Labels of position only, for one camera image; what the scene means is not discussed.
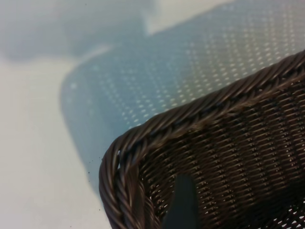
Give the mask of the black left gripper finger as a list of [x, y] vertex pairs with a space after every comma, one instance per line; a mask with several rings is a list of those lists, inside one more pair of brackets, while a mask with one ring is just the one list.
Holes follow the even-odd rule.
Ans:
[[164, 229], [197, 229], [198, 201], [193, 179], [178, 175], [173, 200], [163, 220]]

